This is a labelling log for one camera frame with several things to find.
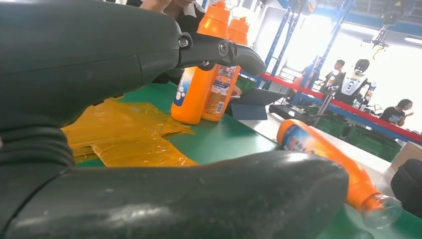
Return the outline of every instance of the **green crate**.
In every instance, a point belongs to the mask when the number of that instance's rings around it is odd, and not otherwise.
[[[340,119],[336,116],[326,116],[319,119],[315,128],[338,138],[343,134],[347,125],[348,122],[344,119]]]
[[[255,88],[255,81],[239,75],[236,80],[236,86],[239,87],[240,90],[242,90],[243,94],[245,94],[246,92]]]
[[[394,140],[360,126],[352,127],[344,141],[389,162],[402,148]]]
[[[318,107],[308,107],[306,109],[306,113],[308,113],[308,115],[310,115],[310,116],[314,116],[314,115],[318,114],[318,110],[319,110]]]

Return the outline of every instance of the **white robot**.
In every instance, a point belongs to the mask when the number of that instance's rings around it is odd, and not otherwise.
[[[351,73],[346,73],[340,84],[340,89],[335,93],[334,98],[338,101],[353,105],[355,100],[360,104],[366,105],[371,100],[372,92],[376,88],[376,83],[368,82],[364,72],[369,67],[369,60],[359,59],[356,62],[355,69]],[[363,87],[369,85],[368,90],[363,95],[360,91]]]

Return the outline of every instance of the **metal bolt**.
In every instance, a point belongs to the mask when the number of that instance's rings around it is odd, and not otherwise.
[[[220,52],[220,55],[225,56],[228,53],[228,43],[227,41],[222,41],[218,45],[218,51]]]
[[[189,45],[189,41],[186,38],[179,39],[179,47],[187,47]]]

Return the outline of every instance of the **white table surface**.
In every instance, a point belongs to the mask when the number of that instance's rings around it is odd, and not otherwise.
[[[277,131],[284,119],[271,113],[268,113],[267,115],[267,120],[240,120],[240,122],[254,129],[259,134],[277,142]],[[320,133],[321,136],[340,149],[344,154],[346,154],[348,157],[356,161],[362,168],[364,168],[374,185],[380,180],[384,172],[386,172],[391,165],[390,162],[385,161],[382,158],[357,148],[317,128],[314,129]]]

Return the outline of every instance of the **orange bottle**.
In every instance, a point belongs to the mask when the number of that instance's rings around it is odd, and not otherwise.
[[[228,18],[230,12],[224,1],[210,3],[201,20],[198,33],[228,39]],[[210,71],[190,67],[180,79],[176,97],[171,107],[171,116],[183,123],[198,124],[210,91],[211,81],[217,74],[218,65]]]
[[[378,192],[363,168],[305,123],[295,119],[284,121],[277,142],[284,150],[316,154],[343,166],[349,174],[346,202],[360,212],[367,226],[383,228],[400,217],[400,201]]]
[[[247,45],[249,25],[246,17],[231,20],[228,27],[228,39],[234,43]],[[240,67],[225,67],[218,65],[218,74],[213,78],[210,92],[205,103],[202,118],[210,121],[220,121],[236,85]]]

